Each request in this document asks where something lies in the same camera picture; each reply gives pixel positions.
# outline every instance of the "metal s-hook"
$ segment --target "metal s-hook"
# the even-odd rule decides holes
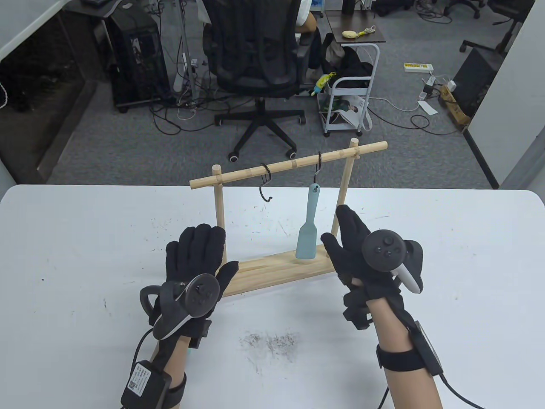
[[[318,151],[318,164],[316,165],[316,172],[314,173],[314,183],[317,183],[316,178],[321,170],[322,170],[322,153]]]
[[[264,164],[264,163],[262,163],[262,165],[263,165],[263,167],[265,167],[265,170],[269,174],[269,179],[267,179],[267,177],[265,175],[261,175],[261,180],[263,181],[263,184],[259,187],[259,194],[261,195],[261,197],[263,198],[263,200],[265,202],[269,203],[272,200],[273,197],[269,196],[268,199],[265,199],[265,196],[263,196],[263,192],[261,191],[261,188],[264,187],[267,183],[269,183],[271,181],[271,179],[273,178],[273,176],[271,175],[271,171],[269,170],[267,165]]]

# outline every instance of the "metal cart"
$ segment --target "metal cart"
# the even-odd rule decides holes
[[[320,113],[320,119],[322,120],[322,126],[324,128],[324,136],[329,137],[330,131],[339,131],[339,130],[355,130],[357,136],[362,135],[362,128],[364,127],[364,118],[368,118],[369,125],[371,126],[371,123],[369,121],[369,116],[367,113],[367,107],[369,105],[369,96],[371,95],[371,88],[373,87],[373,80],[375,73],[377,72],[377,66],[378,61],[380,58],[380,48],[375,43],[353,43],[353,44],[341,44],[343,47],[370,47],[375,49],[375,58],[373,60],[373,57],[369,53],[369,57],[371,58],[372,64],[373,64],[373,71],[371,73],[371,76],[368,77],[342,77],[336,80],[332,87],[329,87],[329,85],[326,85],[324,87],[323,92],[316,95],[317,101],[318,101],[318,110],[320,110],[321,103],[324,101],[325,98],[329,98],[329,108],[327,111],[327,115],[325,113]],[[342,88],[343,83],[346,81],[369,81],[369,86],[367,88]],[[333,107],[333,100],[335,97],[341,97],[344,95],[357,95],[359,97],[364,98],[364,109],[362,110],[362,113],[360,115],[359,124],[357,127],[353,126],[351,123],[346,122],[344,119],[340,118],[339,115],[333,116],[331,115],[331,109]]]

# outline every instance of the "forearm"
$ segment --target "forearm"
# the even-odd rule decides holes
[[[386,352],[413,349],[409,332],[395,316],[385,298],[371,300],[367,306],[373,317],[380,348]],[[437,387],[426,369],[393,372],[384,369],[396,409],[441,409]]]
[[[170,359],[167,362],[167,365],[165,366],[165,372],[169,374],[172,378],[172,382],[170,385],[171,389],[174,389],[177,386],[180,386],[181,383],[184,380],[184,372],[185,372],[185,360],[187,358],[187,349],[189,348],[189,341],[191,338],[188,338],[186,336],[181,336],[176,343],[176,347],[174,348],[174,352],[172,353]],[[159,351],[159,343],[155,347],[155,351],[153,352],[153,357],[157,355],[157,352]],[[180,405],[174,406],[172,409],[178,409]]]

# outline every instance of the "gray carpet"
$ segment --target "gray carpet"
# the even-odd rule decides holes
[[[446,0],[439,0],[444,6]],[[327,2],[329,9],[340,9],[340,1]],[[204,59],[201,45],[202,25],[196,20],[196,5],[189,2],[187,32],[193,58]],[[400,10],[379,18],[378,24],[387,43],[380,46],[381,56],[372,96],[390,99],[397,106],[411,109],[416,105],[422,90],[420,78],[424,74],[403,71],[404,62],[432,63],[436,74],[454,77],[466,54],[458,51],[463,39],[495,45],[507,26],[492,26],[501,20],[488,8],[482,10],[479,20],[473,12],[458,5],[452,9],[453,23],[432,24],[421,20],[413,9]],[[318,21],[322,36],[329,31],[325,19]],[[168,61],[168,69],[173,65]],[[237,98],[232,105],[247,101]],[[436,100],[431,102],[439,113],[430,118],[429,129],[436,133],[455,130],[446,110]],[[270,109],[305,109],[306,125],[297,118],[279,120],[278,123],[298,144],[298,156],[316,154],[344,148],[355,132],[334,132],[326,139],[318,118],[316,101],[309,97],[289,100],[268,100]],[[223,105],[211,105],[217,109]],[[413,113],[395,110],[383,101],[372,101],[370,108],[391,122],[410,127]],[[198,111],[189,121],[176,119],[169,111],[169,119],[186,129],[197,129],[213,121],[213,112]],[[187,117],[190,113],[180,112]],[[434,136],[419,130],[405,130],[388,125],[376,117],[373,129],[364,133],[360,143],[386,140],[389,149],[357,160],[351,187],[376,188],[490,188],[475,157],[460,133]],[[168,124],[159,123],[166,131]],[[56,166],[49,183],[52,184],[119,184],[119,185],[188,185],[189,180],[207,176],[213,164],[220,164],[224,172],[285,160],[287,147],[266,129],[259,129],[242,149],[240,160],[231,164],[227,160],[247,123],[225,123],[202,131],[182,132],[176,136],[163,135],[153,125],[147,108],[132,109],[127,114],[118,113],[112,106],[111,89],[101,84],[86,114],[77,127],[64,154]],[[342,161],[324,165],[319,182],[322,186],[338,186],[343,169]],[[312,180],[310,168],[277,173],[273,186],[307,186]],[[248,179],[234,185],[258,185],[260,178]]]

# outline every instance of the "label sticker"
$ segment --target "label sticker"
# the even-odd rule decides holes
[[[140,364],[136,364],[131,379],[129,379],[129,383],[127,384],[127,389],[133,391],[141,398],[151,374],[152,372],[149,369],[144,368]]]

